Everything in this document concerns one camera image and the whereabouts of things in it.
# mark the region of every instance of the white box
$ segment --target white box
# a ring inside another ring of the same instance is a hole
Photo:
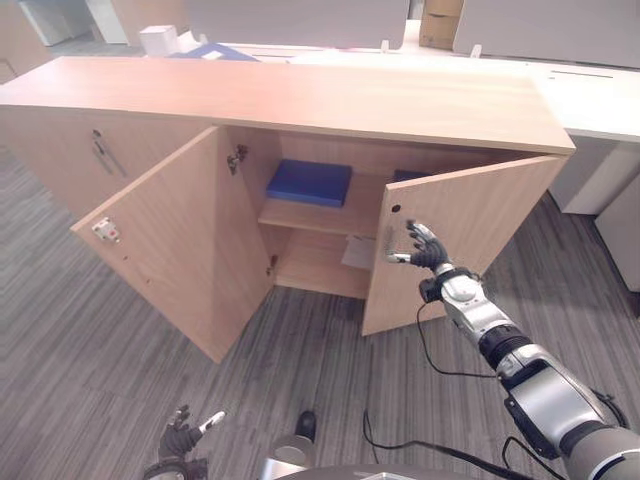
[[[156,25],[140,31],[144,51],[150,57],[168,57],[180,51],[178,32],[173,25]]]

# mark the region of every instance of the door latch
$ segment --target door latch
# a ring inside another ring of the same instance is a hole
[[[120,241],[120,233],[116,228],[116,224],[113,223],[109,217],[104,217],[91,227],[91,230],[93,230],[93,233],[95,233],[101,240],[108,240],[114,243],[118,243]]]
[[[231,175],[235,175],[238,170],[238,166],[240,162],[242,162],[245,157],[249,153],[249,149],[246,145],[237,145],[236,150],[233,155],[229,155],[227,157],[227,165],[229,166],[229,170],[231,171]]]

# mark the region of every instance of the door hinge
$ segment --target door hinge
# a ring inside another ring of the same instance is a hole
[[[267,267],[267,277],[270,276],[273,271],[276,269],[276,264],[278,263],[278,256],[271,255],[270,264]]]
[[[111,221],[109,217],[104,217],[93,227],[91,227],[93,233],[95,233],[101,240],[109,240],[110,242],[118,243],[120,241],[120,232],[116,224]]]
[[[227,165],[231,171],[231,175],[235,175],[238,170],[240,162],[244,161],[245,157],[249,153],[249,148],[246,145],[237,145],[233,155],[227,157]]]

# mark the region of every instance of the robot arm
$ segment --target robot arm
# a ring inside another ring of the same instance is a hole
[[[408,222],[418,252],[390,252],[389,261],[429,268],[425,302],[442,301],[447,315],[487,363],[508,396],[505,407],[542,457],[562,457],[575,480],[640,478],[640,436],[611,425],[602,403],[556,358],[535,344],[489,301],[477,276],[456,268],[424,225]]]

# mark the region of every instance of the cabinet shelf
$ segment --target cabinet shelf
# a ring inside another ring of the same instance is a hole
[[[268,198],[258,221],[325,233],[375,237],[386,177],[354,174],[342,208]]]
[[[367,298],[368,270],[341,263],[346,237],[294,230],[278,261],[276,284],[353,298]]]

